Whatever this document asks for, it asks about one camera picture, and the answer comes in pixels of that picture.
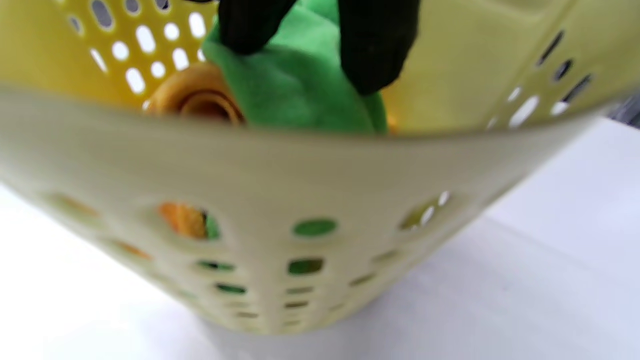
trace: white table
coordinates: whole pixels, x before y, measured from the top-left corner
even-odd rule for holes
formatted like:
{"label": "white table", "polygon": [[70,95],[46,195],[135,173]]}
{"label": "white table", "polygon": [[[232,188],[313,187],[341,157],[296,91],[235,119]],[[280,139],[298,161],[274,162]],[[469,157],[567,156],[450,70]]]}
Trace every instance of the white table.
{"label": "white table", "polygon": [[328,329],[208,327],[0,188],[0,359],[640,359],[640,131],[598,123]]}

